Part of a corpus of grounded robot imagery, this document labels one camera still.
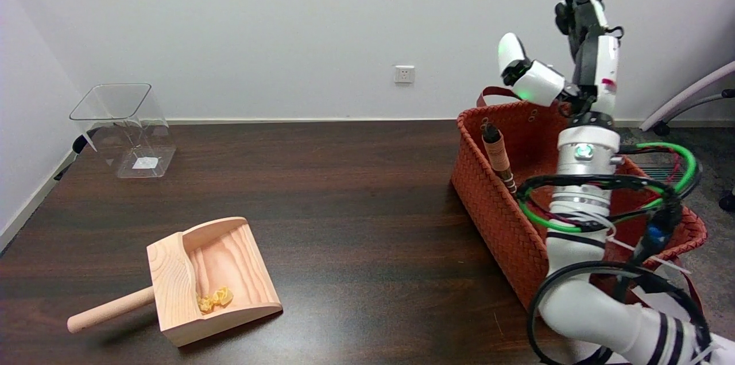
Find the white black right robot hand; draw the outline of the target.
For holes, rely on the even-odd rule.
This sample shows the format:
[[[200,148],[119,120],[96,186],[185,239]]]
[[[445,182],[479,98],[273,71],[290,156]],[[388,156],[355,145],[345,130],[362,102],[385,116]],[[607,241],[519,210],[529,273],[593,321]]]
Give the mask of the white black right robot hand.
[[[554,67],[532,60],[514,33],[498,43],[498,69],[504,85],[520,98],[538,106],[569,103],[573,114],[611,115],[617,93],[621,26],[606,19],[603,0],[560,0],[554,7],[555,24],[566,36],[574,64],[567,79]]]

